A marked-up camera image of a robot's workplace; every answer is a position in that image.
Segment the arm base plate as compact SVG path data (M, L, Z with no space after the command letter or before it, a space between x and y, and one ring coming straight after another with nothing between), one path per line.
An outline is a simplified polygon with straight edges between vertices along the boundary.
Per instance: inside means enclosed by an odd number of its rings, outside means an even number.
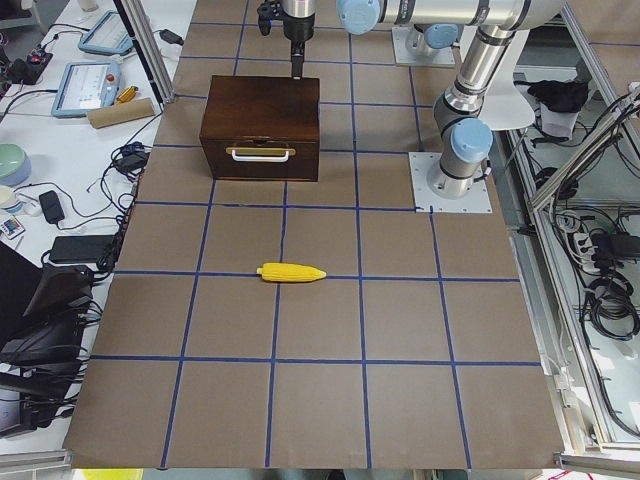
M395 63L408 67L453 68L453 46L459 37L455 24L394 26Z
M422 213L491 214L492 206L480 166L467 179L447 176L441 154L410 152L409 164L415 210Z

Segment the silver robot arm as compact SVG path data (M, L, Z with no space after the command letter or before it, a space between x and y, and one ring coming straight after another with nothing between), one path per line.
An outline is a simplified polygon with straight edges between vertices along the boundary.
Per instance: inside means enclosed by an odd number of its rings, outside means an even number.
M493 133L534 122L533 108L514 84L528 36L527 30L489 25L464 29L462 64L433 107L443 142L443 153L427 174L436 195L452 200L466 196L478 179L476 170L488 159Z
M562 1L338 1L342 27L363 35L379 23L441 24L478 28L459 72L470 90L488 85L516 31L536 28L560 12Z

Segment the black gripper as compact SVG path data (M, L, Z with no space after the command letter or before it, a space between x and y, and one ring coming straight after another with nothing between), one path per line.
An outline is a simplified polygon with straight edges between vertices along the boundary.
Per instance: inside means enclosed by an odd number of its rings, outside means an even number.
M305 42L313 37L316 1L283 0L283 29L291 41L291 77L301 79L305 61Z

